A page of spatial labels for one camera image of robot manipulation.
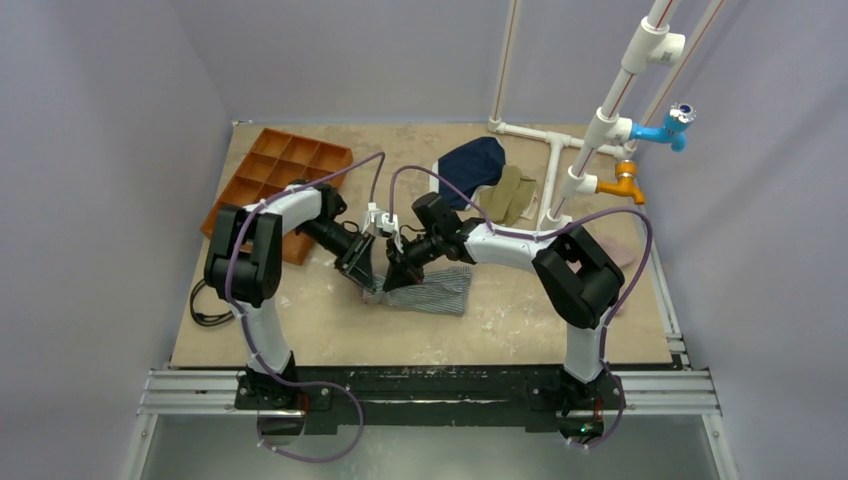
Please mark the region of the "grey striped underwear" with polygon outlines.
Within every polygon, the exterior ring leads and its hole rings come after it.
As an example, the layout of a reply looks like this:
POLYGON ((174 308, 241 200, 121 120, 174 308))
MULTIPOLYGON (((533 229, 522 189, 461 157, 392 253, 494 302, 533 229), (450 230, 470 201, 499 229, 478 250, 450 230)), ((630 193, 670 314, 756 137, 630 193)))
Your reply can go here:
POLYGON ((425 274, 420 284, 383 289, 385 277, 375 276, 375 290, 358 289, 361 301, 368 305, 389 307, 428 314, 462 316, 468 304, 472 270, 468 266, 450 267, 425 274))

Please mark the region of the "navy blue underwear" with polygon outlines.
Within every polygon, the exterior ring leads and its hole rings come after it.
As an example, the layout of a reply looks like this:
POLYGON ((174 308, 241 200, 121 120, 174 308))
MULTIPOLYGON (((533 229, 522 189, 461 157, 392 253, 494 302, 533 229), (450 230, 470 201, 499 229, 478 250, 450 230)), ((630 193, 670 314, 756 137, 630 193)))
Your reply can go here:
POLYGON ((497 184, 505 165, 505 149, 499 140, 484 136, 443 155, 435 163, 435 172, 471 199, 480 187, 497 184))

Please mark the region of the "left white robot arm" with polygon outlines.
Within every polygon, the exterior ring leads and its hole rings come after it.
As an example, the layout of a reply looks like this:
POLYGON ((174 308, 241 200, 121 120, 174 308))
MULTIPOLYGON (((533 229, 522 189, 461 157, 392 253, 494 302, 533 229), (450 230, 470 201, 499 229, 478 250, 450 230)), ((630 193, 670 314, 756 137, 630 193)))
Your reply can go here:
POLYGON ((375 238, 337 221, 346 209, 335 187, 302 180, 255 204, 219 208, 203 279, 229 304, 248 347, 247 367, 239 379, 239 406, 266 401, 272 408, 284 409, 301 389, 294 354, 274 305, 287 234, 312 239, 334 255, 334 266, 343 277, 363 290, 374 289, 375 238))

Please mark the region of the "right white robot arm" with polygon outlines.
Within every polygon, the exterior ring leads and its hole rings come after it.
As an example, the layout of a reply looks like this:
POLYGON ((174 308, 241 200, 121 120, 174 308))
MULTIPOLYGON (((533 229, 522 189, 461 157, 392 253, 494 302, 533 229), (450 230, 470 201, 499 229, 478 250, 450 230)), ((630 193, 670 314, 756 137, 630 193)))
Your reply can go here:
POLYGON ((617 303, 625 277, 594 237, 573 224, 535 232, 496 228, 480 217, 463 220, 437 192, 415 200, 412 211, 423 230, 413 239, 395 232, 388 240, 385 290, 422 283, 425 265, 440 258, 535 274, 567 324, 563 397, 576 407, 596 399, 601 391, 601 325, 617 303))

